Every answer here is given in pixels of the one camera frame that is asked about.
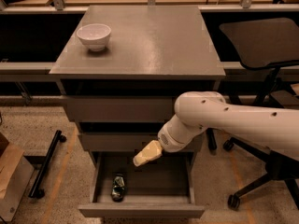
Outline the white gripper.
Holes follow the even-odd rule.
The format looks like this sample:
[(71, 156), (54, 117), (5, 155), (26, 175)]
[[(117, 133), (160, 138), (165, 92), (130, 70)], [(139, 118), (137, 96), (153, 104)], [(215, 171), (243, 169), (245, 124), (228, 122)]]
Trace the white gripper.
[(133, 158), (136, 167), (154, 161), (162, 156), (163, 150), (169, 153), (181, 151), (194, 137), (206, 130), (201, 125), (191, 126), (174, 115), (158, 132), (158, 141), (150, 141)]

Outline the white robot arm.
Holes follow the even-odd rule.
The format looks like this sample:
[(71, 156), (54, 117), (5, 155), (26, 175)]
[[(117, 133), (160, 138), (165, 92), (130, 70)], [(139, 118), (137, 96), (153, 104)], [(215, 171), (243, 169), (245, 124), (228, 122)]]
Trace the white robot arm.
[(133, 157), (141, 166), (185, 148), (205, 130), (218, 129), (253, 144), (272, 149), (299, 148), (299, 111), (248, 105), (231, 105), (214, 91), (182, 93), (174, 104), (174, 116)]

